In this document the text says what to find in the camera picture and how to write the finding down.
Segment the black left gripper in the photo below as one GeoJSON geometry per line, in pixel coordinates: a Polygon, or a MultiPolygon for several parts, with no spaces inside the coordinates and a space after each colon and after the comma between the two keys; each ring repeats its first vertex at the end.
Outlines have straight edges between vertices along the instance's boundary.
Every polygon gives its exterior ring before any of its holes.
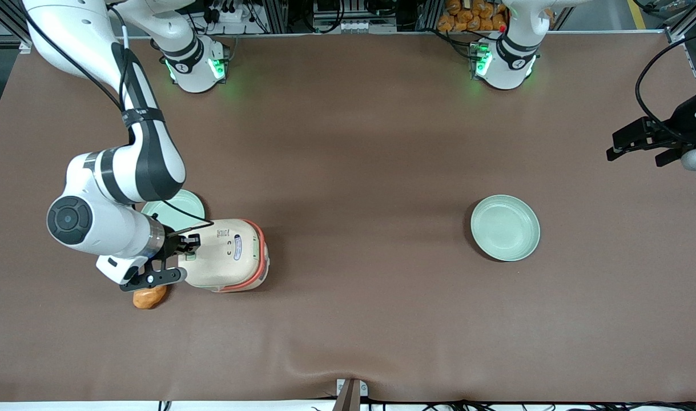
{"type": "Polygon", "coordinates": [[[685,152],[696,149],[696,94],[682,102],[671,117],[664,120],[664,130],[649,117],[640,117],[612,134],[612,147],[606,150],[609,162],[633,151],[667,149],[655,156],[655,165],[664,167],[679,161],[685,152]]]}

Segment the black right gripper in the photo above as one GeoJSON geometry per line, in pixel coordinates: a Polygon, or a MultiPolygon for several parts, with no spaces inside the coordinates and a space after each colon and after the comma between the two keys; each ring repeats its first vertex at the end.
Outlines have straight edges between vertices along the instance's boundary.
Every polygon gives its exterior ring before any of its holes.
{"type": "Polygon", "coordinates": [[[177,256],[180,259],[195,259],[196,251],[201,245],[201,237],[198,233],[181,236],[169,226],[162,227],[162,245],[154,257],[151,258],[152,278],[184,278],[184,269],[177,265],[168,268],[167,260],[177,256]]]}

